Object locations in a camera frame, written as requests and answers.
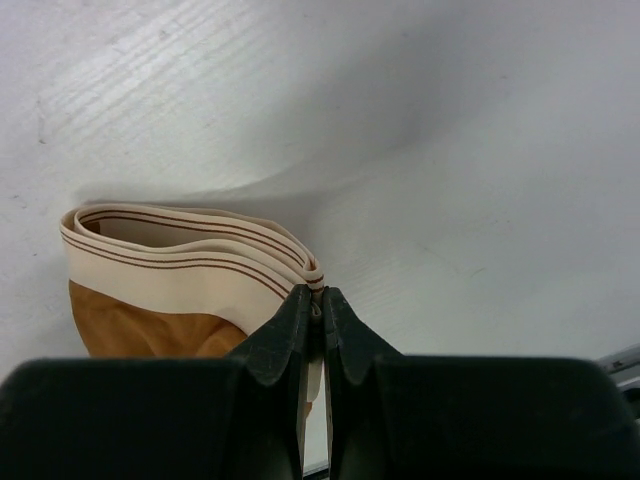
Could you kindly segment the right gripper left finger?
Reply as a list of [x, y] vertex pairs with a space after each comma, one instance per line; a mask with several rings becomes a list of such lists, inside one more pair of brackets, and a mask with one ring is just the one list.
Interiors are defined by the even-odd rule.
[[220, 359], [39, 359], [1, 386], [5, 479], [299, 479], [311, 293]]

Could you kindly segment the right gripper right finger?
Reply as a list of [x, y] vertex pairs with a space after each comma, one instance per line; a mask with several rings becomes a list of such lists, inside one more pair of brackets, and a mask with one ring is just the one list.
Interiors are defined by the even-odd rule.
[[595, 363], [404, 355], [323, 296], [334, 479], [635, 479], [639, 433]]

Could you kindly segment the brown underwear cream waistband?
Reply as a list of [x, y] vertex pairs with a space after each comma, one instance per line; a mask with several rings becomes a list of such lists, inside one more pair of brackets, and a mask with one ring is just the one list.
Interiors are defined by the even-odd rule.
[[321, 312], [319, 261], [277, 223], [233, 212], [94, 204], [60, 220], [78, 333], [95, 358], [219, 358], [299, 285]]

